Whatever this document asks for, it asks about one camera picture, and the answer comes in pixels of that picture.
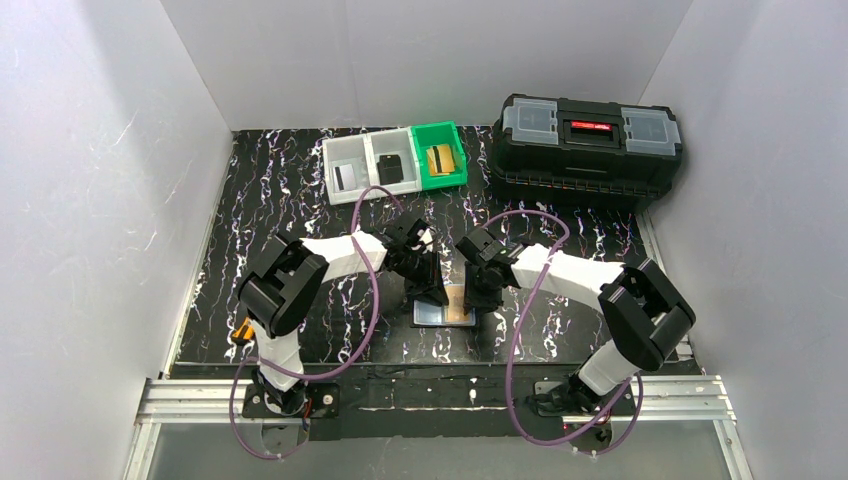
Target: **toolbox lid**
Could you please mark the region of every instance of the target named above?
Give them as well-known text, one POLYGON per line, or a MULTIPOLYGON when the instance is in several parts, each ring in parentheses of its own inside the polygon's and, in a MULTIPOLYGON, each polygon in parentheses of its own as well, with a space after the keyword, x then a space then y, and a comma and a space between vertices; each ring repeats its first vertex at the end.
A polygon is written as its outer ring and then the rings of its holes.
POLYGON ((503 129, 512 129, 512 139, 525 143, 556 145, 557 103, 535 98, 516 98, 504 108, 503 129))
POLYGON ((677 122, 668 118, 668 112, 647 108, 621 109, 625 146, 628 152, 653 153, 674 156, 674 144, 680 143, 677 122))

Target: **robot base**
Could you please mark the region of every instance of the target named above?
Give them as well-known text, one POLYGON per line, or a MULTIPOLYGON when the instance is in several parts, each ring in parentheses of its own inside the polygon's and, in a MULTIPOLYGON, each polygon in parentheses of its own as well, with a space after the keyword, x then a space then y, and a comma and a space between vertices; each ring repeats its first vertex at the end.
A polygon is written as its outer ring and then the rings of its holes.
MULTIPOLYGON (((543 395, 543 394, 550 392, 554 388, 562 385, 563 383, 565 383, 565 382, 536 382, 533 385, 533 391, 536 395, 543 395)), ((604 397, 602 397, 601 404, 602 405, 605 404, 607 398, 610 397, 610 396, 612 396, 612 395, 605 395, 604 397)), ((562 416, 566 416, 566 415, 585 415, 587 421, 590 418, 592 418, 591 415, 586 415, 584 412, 580 411, 577 408, 573 409, 572 411, 562 410, 562 411, 557 411, 557 412, 545 411, 545 410, 539 409, 539 408, 537 408, 535 410, 536 410, 536 415, 539 415, 540 417, 562 417, 562 416)), ((634 398, 633 398, 633 391, 628 386, 627 390, 625 390, 625 392, 624 392, 624 396, 618 402, 616 402, 615 405, 612 406, 612 409, 610 410, 610 415, 613 415, 613 416, 631 416, 634 413, 636 413, 636 404, 635 404, 634 398)))
POLYGON ((336 418, 339 416, 339 386, 335 383, 313 383, 304 389, 304 407, 291 415, 282 415, 277 402, 256 385, 248 385, 241 414, 244 418, 336 418))

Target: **metal frame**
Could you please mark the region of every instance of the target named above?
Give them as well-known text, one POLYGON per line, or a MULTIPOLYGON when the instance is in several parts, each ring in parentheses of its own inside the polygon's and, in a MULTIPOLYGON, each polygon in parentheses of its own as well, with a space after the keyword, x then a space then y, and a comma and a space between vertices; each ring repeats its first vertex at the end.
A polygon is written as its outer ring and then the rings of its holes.
MULTIPOLYGON (((226 178, 221 182, 219 192, 223 192, 226 178)), ((207 226, 209 231, 214 224, 215 215, 210 218, 207 226)), ((665 265, 654 233, 650 216, 647 212, 636 217, 642 242, 648 256, 657 262, 663 271, 665 265)), ((195 277, 203 266, 204 249, 200 252, 195 271, 195 277)), ((136 418, 136 428, 133 435, 129 461, 124 473, 125 480, 146 479, 150 472, 153 454, 156 449, 159 432, 165 423, 228 423, 231 380, 170 380, 170 369, 173 366, 185 323, 188 319, 188 308, 193 298, 190 289, 185 302, 185 315, 179 328, 174 333, 168 357, 162 369, 164 380, 149 381, 144 389, 142 402, 136 418)), ((686 336, 676 349, 681 360, 693 357, 689 338, 686 336)), ((713 376, 645 376, 644 400, 640 421, 712 421, 716 436, 724 454, 725 463, 732 480, 751 480, 751 470, 742 450, 742 444, 736 431, 736 414, 727 396, 721 377, 713 376)), ((241 405, 244 400, 248 380, 240 380, 236 389, 234 409, 238 423, 289 424, 300 423, 299 419, 269 419, 256 420, 241 418, 241 405)), ((634 394, 638 394, 638 384, 631 384, 634 394)), ((588 420, 586 416, 563 417, 564 422, 581 423, 588 420)), ((614 416, 614 422, 630 421, 629 416, 614 416)))

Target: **gold card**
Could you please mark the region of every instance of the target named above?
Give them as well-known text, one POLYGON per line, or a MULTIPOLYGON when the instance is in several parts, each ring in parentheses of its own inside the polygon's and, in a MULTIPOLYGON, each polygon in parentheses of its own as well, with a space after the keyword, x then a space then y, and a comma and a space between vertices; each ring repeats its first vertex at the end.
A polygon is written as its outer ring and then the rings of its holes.
POLYGON ((450 145, 435 145, 427 149, 427 165, 431 177, 450 175, 456 171, 450 145))
POLYGON ((462 302, 465 301, 465 285, 447 285, 445 292, 448 294, 448 306, 445 307, 445 324, 469 323, 471 313, 466 315, 462 311, 462 302))

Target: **white enclosure panel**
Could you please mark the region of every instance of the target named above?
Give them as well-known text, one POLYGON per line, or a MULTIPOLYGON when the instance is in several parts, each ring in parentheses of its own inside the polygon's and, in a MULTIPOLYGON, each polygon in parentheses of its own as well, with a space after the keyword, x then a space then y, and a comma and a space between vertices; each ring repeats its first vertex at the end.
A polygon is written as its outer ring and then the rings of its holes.
POLYGON ((233 130, 491 124, 514 92, 636 103, 691 0, 163 0, 233 130))
POLYGON ((365 125, 497 120, 511 93, 636 103, 690 1, 348 1, 365 125))
POLYGON ((359 125, 344 0, 162 0, 231 130, 359 125))
POLYGON ((844 478, 848 9, 696 0, 645 92, 687 168, 653 211, 756 478, 844 478))
POLYGON ((232 137, 158 1, 0 7, 0 469, 114 479, 232 137))

